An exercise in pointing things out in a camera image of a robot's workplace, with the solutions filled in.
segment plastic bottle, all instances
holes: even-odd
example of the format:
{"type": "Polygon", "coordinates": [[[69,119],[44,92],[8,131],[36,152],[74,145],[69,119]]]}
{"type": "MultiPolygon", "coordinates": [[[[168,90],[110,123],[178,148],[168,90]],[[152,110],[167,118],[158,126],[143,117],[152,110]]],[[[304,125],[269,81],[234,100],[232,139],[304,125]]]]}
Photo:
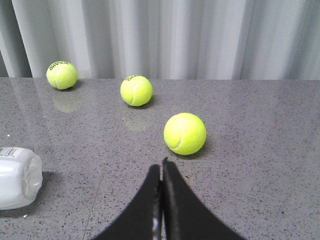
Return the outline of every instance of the plastic bottle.
{"type": "Polygon", "coordinates": [[[42,161],[32,150],[0,147],[0,210],[31,204],[42,180],[42,161]]]}

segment speckled surface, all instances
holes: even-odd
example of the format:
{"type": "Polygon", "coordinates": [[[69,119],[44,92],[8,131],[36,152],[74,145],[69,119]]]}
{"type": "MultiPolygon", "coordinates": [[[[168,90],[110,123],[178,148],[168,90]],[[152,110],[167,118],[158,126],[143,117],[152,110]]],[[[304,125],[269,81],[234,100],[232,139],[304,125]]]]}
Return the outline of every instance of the speckled surface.
{"type": "Polygon", "coordinates": [[[43,161],[34,203],[0,211],[1,240],[88,240],[107,227],[164,157],[222,221],[250,240],[320,239],[320,81],[151,80],[133,108],[121,80],[0,78],[0,146],[43,161]],[[163,140],[180,112],[207,141],[179,156],[163,140]]]}

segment curtain fold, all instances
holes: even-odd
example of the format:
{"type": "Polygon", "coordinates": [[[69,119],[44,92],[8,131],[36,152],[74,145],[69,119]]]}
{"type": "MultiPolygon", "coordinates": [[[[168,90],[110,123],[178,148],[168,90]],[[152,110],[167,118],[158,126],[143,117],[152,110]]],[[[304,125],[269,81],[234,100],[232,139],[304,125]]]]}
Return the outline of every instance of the curtain fold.
{"type": "Polygon", "coordinates": [[[0,77],[320,79],[318,0],[2,0],[0,77]]]}

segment tennis ball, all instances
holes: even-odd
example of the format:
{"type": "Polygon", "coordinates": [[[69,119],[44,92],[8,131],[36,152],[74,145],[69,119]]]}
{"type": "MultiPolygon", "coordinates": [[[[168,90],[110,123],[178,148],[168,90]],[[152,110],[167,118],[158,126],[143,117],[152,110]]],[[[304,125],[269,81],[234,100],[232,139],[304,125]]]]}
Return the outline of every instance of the tennis ball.
{"type": "Polygon", "coordinates": [[[206,135],[206,126],[202,120],[188,112],[174,115],[164,127],[165,143],[180,155],[190,155],[199,151],[205,144],[206,135]]]}
{"type": "Polygon", "coordinates": [[[56,61],[46,71],[46,78],[53,87],[64,90],[76,84],[78,72],[71,63],[56,61]]]}
{"type": "Polygon", "coordinates": [[[153,88],[150,81],[144,76],[131,75],[123,80],[120,93],[127,104],[139,107],[149,102],[153,88]]]}

